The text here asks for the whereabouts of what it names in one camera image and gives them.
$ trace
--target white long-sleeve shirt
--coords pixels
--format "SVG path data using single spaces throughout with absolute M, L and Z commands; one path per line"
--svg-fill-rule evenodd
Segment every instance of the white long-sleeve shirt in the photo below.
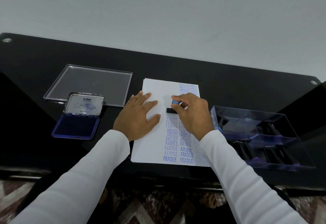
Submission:
M 218 176 L 237 223 L 306 223 L 238 156 L 218 130 L 206 134 L 200 147 Z M 10 223 L 86 223 L 112 171 L 129 153 L 125 135 L 109 130 L 85 157 Z

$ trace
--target stack of paper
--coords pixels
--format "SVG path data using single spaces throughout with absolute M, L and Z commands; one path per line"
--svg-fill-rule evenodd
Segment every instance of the stack of paper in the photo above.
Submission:
M 198 140 L 185 130 L 179 115 L 166 113 L 166 108 L 171 107 L 171 95 L 191 92 L 199 97 L 198 85 L 144 79 L 142 90 L 144 94 L 152 93 L 148 101 L 158 100 L 147 119 L 157 113 L 161 119 L 149 134 L 134 142 L 131 161 L 209 167 Z

